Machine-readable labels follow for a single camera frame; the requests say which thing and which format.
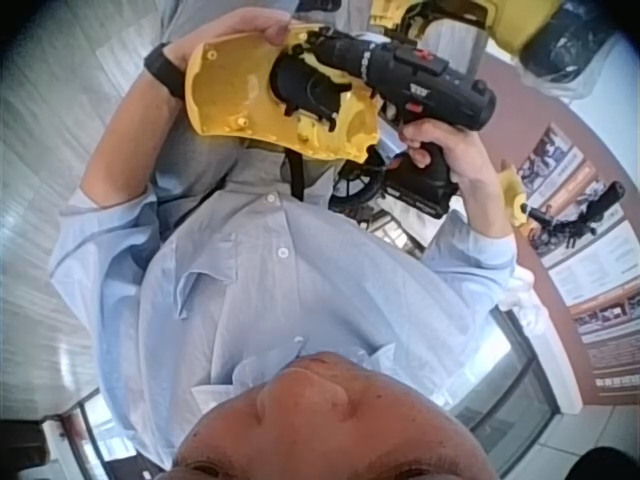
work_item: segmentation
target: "yellow object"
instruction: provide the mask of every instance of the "yellow object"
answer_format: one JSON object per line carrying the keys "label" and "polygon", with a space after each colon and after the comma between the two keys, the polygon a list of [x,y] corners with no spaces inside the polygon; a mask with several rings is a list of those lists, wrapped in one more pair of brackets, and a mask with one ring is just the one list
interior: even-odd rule
{"label": "yellow object", "polygon": [[422,0],[373,0],[370,23],[393,30],[400,25],[402,17],[409,7],[421,1]]}
{"label": "yellow object", "polygon": [[422,36],[431,22],[449,18],[484,28],[500,48],[516,55],[547,24],[562,0],[374,0],[371,23],[396,29],[407,10],[419,3],[431,4],[436,13],[422,28],[411,30],[413,37]]}
{"label": "yellow object", "polygon": [[[284,50],[304,42],[318,25],[291,29]],[[228,135],[275,143],[321,160],[348,159],[362,163],[367,148],[378,143],[379,101],[371,89],[344,72],[316,62],[307,63],[336,83],[351,83],[341,95],[337,127],[298,111],[284,115],[285,105],[271,92],[269,73],[283,48],[267,43],[259,34],[241,34],[201,45],[186,72],[186,106],[189,120],[200,135]]]}
{"label": "yellow object", "polygon": [[504,194],[504,204],[509,215],[509,221],[514,227],[527,223],[527,216],[520,207],[527,202],[527,192],[514,166],[498,174],[500,186]]}

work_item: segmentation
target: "wall poster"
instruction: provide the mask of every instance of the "wall poster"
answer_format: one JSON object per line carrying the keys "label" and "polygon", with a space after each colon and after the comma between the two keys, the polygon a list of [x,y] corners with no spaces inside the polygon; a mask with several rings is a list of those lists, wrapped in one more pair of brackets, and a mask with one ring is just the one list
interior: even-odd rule
{"label": "wall poster", "polygon": [[[554,217],[577,217],[607,188],[593,163],[556,125],[550,125],[518,170],[528,202]],[[573,318],[600,397],[640,391],[640,242],[616,205],[594,224],[596,235],[574,248],[530,221],[529,241]]]}

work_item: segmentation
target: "floor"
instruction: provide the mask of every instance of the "floor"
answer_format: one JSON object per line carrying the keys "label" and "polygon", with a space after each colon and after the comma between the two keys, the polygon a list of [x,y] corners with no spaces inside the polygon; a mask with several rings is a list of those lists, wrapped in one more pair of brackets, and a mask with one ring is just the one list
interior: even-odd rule
{"label": "floor", "polygon": [[90,338],[47,278],[57,212],[155,44],[154,0],[52,0],[0,79],[0,418],[62,412],[96,387]]}
{"label": "floor", "polygon": [[558,415],[507,480],[563,479],[578,458],[598,446],[640,459],[640,407],[587,406]]}

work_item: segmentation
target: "watch strap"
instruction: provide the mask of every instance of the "watch strap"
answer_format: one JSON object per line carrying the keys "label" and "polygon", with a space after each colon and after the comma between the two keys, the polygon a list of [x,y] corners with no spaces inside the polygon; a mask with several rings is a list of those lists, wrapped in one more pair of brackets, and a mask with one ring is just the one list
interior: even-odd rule
{"label": "watch strap", "polygon": [[163,50],[167,45],[168,43],[161,43],[151,50],[144,59],[144,68],[164,85],[173,97],[184,100],[185,74],[164,54]]}

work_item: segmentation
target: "cordless drill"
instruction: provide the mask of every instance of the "cordless drill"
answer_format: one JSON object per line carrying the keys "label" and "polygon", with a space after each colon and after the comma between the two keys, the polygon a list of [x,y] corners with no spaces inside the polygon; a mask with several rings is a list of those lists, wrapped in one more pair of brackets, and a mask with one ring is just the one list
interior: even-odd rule
{"label": "cordless drill", "polygon": [[[477,131],[493,116],[496,97],[485,82],[463,75],[425,50],[361,40],[330,28],[313,33],[309,44],[318,62],[362,79],[394,105],[400,125],[433,118]],[[451,181],[442,148],[434,143],[423,143],[422,148],[431,156],[431,164],[421,169],[402,161],[387,172],[385,191],[441,218],[458,187]]]}

